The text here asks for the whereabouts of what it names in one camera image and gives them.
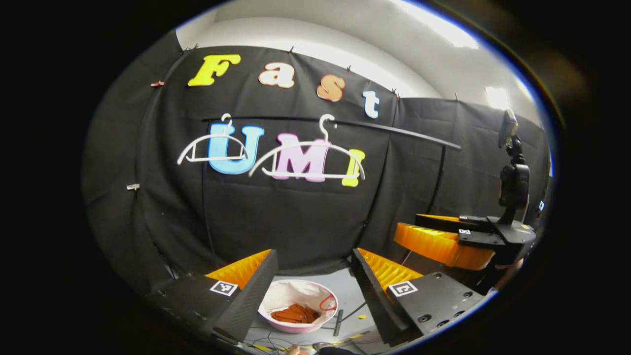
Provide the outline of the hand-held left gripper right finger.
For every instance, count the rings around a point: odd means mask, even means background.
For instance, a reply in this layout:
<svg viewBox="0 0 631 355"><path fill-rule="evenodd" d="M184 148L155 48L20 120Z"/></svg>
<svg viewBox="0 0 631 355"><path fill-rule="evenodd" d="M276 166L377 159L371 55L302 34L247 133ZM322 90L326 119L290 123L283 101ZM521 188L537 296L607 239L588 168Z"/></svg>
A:
<svg viewBox="0 0 631 355"><path fill-rule="evenodd" d="M361 248L352 251L351 270L383 343L392 347L447 329L484 299L442 272L422 276Z"/></svg>

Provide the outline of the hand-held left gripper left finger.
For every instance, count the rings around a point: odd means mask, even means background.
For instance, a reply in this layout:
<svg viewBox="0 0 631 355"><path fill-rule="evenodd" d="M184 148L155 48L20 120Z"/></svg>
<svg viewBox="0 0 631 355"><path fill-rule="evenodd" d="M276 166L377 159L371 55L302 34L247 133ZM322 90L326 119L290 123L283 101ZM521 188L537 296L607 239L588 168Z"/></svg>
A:
<svg viewBox="0 0 631 355"><path fill-rule="evenodd" d="M146 299L205 341L238 344L245 340L277 270L277 251L267 249L205 276L179 277Z"/></svg>

